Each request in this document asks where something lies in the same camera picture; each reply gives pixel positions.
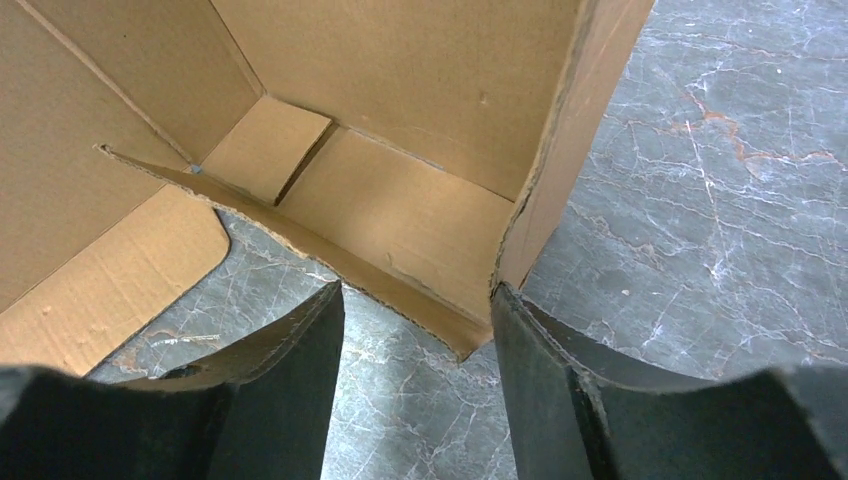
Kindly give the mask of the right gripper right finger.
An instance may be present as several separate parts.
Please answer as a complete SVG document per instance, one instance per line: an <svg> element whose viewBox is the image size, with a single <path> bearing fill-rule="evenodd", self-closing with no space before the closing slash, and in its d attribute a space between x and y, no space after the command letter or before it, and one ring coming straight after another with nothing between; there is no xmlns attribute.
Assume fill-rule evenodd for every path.
<svg viewBox="0 0 848 480"><path fill-rule="evenodd" d="M712 381L632 358L509 284L491 317L522 479L843 479L847 371Z"/></svg>

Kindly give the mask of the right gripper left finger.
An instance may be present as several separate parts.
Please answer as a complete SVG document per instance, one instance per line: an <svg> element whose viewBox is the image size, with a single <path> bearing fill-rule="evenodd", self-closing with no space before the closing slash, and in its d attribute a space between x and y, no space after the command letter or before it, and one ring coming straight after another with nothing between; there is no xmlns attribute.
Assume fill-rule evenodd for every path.
<svg viewBox="0 0 848 480"><path fill-rule="evenodd" d="M331 282L280 319L155 378L1 370L5 479L317 479L344 337Z"/></svg>

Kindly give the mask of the cardboard box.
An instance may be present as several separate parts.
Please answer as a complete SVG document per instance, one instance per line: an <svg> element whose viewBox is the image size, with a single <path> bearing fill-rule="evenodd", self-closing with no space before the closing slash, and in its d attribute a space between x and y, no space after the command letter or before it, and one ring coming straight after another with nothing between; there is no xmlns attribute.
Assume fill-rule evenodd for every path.
<svg viewBox="0 0 848 480"><path fill-rule="evenodd" d="M649 1L5 1L1 359L82 375L229 211L466 358L559 224Z"/></svg>

